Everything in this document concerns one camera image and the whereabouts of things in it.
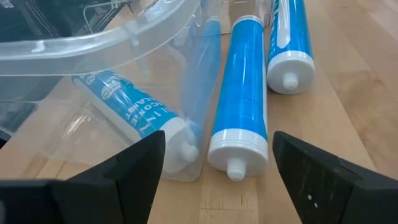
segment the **blue label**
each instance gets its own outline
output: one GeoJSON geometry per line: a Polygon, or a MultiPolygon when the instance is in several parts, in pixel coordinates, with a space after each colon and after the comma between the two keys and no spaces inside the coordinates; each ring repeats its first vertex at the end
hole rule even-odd
{"type": "Polygon", "coordinates": [[[74,76],[144,138],[177,115],[113,71],[74,76]]]}
{"type": "Polygon", "coordinates": [[[310,35],[303,0],[274,0],[268,61],[296,50],[312,57],[310,35]]]}
{"type": "Polygon", "coordinates": [[[268,139],[264,123],[262,24],[243,20],[234,27],[224,70],[213,134],[239,128],[268,139]]]}

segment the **wooden surface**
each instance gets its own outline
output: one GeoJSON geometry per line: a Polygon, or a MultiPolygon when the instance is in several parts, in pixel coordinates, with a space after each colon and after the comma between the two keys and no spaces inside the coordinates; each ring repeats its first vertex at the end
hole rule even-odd
{"type": "MultiPolygon", "coordinates": [[[[301,95],[269,92],[269,145],[272,133],[283,130],[398,179],[398,0],[305,3],[317,79],[301,95]]],[[[222,38],[225,61],[229,35],[222,38]]],[[[211,124],[209,119],[208,134],[211,124]]],[[[66,179],[88,168],[18,150],[0,152],[2,177],[66,179]],[[21,161],[28,168],[4,171],[21,161]]],[[[207,162],[195,182],[162,180],[149,223],[300,223],[271,149],[269,158],[264,174],[238,183],[207,162]]]]}

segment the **white tube end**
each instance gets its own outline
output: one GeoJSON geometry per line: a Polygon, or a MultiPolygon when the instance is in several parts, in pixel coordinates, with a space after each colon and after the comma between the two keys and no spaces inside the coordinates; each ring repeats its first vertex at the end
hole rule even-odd
{"type": "Polygon", "coordinates": [[[296,74],[288,73],[284,75],[283,84],[285,89],[293,91],[297,89],[299,80],[297,79],[296,74]]]}
{"type": "Polygon", "coordinates": [[[228,159],[227,170],[228,177],[233,181],[241,181],[246,175],[246,161],[238,158],[228,159]]]}
{"type": "Polygon", "coordinates": [[[187,142],[183,142],[180,148],[180,155],[184,161],[195,162],[199,158],[199,150],[187,142]]]}

